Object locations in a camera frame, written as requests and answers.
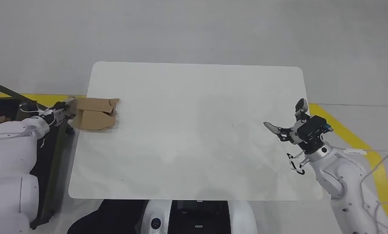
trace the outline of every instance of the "tabletop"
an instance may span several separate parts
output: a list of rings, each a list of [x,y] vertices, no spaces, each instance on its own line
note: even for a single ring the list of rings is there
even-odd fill
[[[81,199],[315,200],[263,121],[295,123],[298,67],[97,62],[87,96],[120,98],[114,128],[80,132],[69,195]]]

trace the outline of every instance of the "yellow floor line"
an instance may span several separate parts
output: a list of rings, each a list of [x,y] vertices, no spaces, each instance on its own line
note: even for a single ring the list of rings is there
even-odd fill
[[[53,106],[58,101],[63,101],[68,98],[68,95],[39,95],[39,94],[23,94],[24,96],[38,101],[40,104],[43,104],[47,107]],[[6,96],[3,93],[0,93],[0,98]],[[76,95],[76,97],[85,97],[85,95]],[[331,114],[327,113],[322,107],[318,104],[310,104],[310,112],[313,115],[319,115],[327,120],[334,132],[342,138],[346,143],[348,143],[352,148],[356,149],[372,149],[368,144],[366,144],[362,139],[356,136],[343,124],[338,122]],[[374,168],[381,160],[382,157],[377,152],[367,152],[366,159],[369,161],[370,168]],[[383,164],[373,173],[373,178],[375,181],[377,194],[381,202],[388,201],[388,178],[386,170]],[[388,215],[388,205],[383,205],[385,212]]]
[[[31,94],[31,93],[23,93],[22,95],[29,98],[29,99],[35,100],[38,103],[40,103],[44,106],[47,106],[47,107],[51,107],[56,102],[63,101],[69,97],[69,95],[46,95],[46,94]],[[8,96],[8,95],[6,95],[4,93],[0,93],[0,98],[6,97],[6,96]],[[85,97],[84,95],[72,95],[72,96]]]
[[[351,132],[343,124],[338,122],[331,114],[327,113],[318,104],[310,104],[310,112],[312,115],[318,115],[327,120],[327,123],[332,126],[334,132],[355,149],[372,149],[370,145],[366,144],[356,134]],[[370,168],[373,169],[382,160],[381,155],[378,152],[367,152],[366,159],[369,161]],[[380,202],[388,201],[388,177],[384,164],[381,164],[376,171],[373,172],[373,178],[375,180],[376,190]],[[388,215],[388,205],[383,205],[385,213]]]

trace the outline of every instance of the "gray floor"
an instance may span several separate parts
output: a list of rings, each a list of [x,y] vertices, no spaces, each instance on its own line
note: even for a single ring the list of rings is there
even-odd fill
[[[1,84],[85,94],[98,61],[298,66],[309,102],[372,105],[323,107],[386,149],[387,14],[388,0],[0,0]],[[64,194],[33,233],[65,233],[99,204]],[[260,233],[340,232],[327,200],[252,206]]]

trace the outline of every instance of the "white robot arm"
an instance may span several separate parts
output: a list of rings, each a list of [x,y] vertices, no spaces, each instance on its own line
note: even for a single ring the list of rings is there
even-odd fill
[[[308,105],[301,99],[295,107],[296,123],[284,129],[265,122],[264,125],[281,141],[298,144],[304,153],[301,167],[310,163],[316,180],[331,195],[331,206],[339,227],[344,234],[388,233],[388,218],[376,195],[365,185],[367,172],[363,167],[343,154],[343,150],[331,147],[322,134],[333,129],[324,118],[306,114]]]
[[[39,116],[0,124],[0,232],[28,233],[38,213],[39,185],[30,174],[36,163],[37,140],[69,115],[69,100]]]

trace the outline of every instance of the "cardboard box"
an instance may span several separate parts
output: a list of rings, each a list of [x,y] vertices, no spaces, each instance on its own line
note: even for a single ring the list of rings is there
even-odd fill
[[[72,126],[80,130],[105,130],[116,123],[119,99],[78,98]]]

